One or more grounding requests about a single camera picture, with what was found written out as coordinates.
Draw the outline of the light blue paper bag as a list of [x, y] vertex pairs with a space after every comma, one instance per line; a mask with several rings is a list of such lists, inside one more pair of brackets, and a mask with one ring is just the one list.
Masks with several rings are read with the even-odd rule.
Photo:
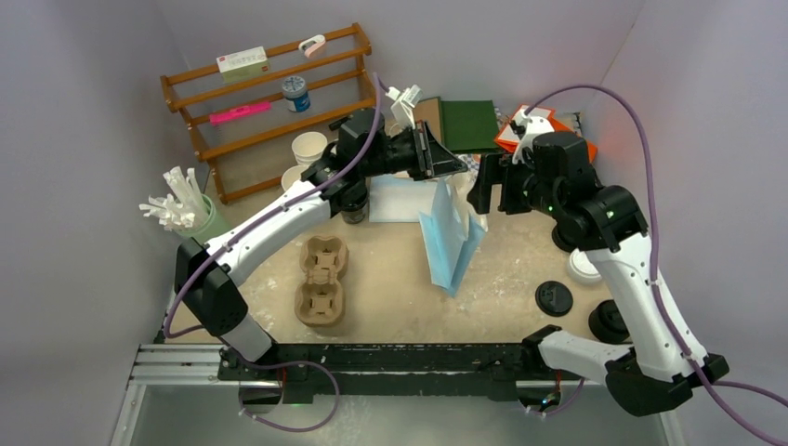
[[438, 181], [430, 211], [419, 215], [431, 282], [457, 295], [473, 255], [488, 232], [486, 216], [467, 201], [474, 177], [455, 174]]

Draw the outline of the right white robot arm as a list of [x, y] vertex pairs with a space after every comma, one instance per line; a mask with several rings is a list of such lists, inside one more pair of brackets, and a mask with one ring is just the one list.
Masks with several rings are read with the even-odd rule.
[[645, 416], [674, 410], [696, 387], [728, 373], [725, 358], [697, 341], [662, 283], [637, 200], [621, 186], [598, 182], [583, 138], [542, 134], [523, 160], [510, 153], [483, 155], [467, 197], [476, 212], [489, 212], [494, 186], [501, 187], [500, 212], [550, 216], [558, 233], [587, 255], [630, 338], [612, 345], [546, 326], [523, 340], [521, 364], [528, 375], [576, 374], [604, 385], [626, 412]]

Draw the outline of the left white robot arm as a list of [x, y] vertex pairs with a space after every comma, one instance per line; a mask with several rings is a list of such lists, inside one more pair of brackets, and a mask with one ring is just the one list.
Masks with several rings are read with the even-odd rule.
[[275, 340], [251, 316], [239, 287], [301, 233], [360, 207], [371, 177], [407, 174], [414, 181], [465, 173], [467, 164], [417, 122], [388, 136], [382, 115], [358, 109], [335, 123], [337, 138], [280, 198], [234, 229], [177, 249], [174, 291], [200, 326], [241, 356], [255, 380], [274, 374]]

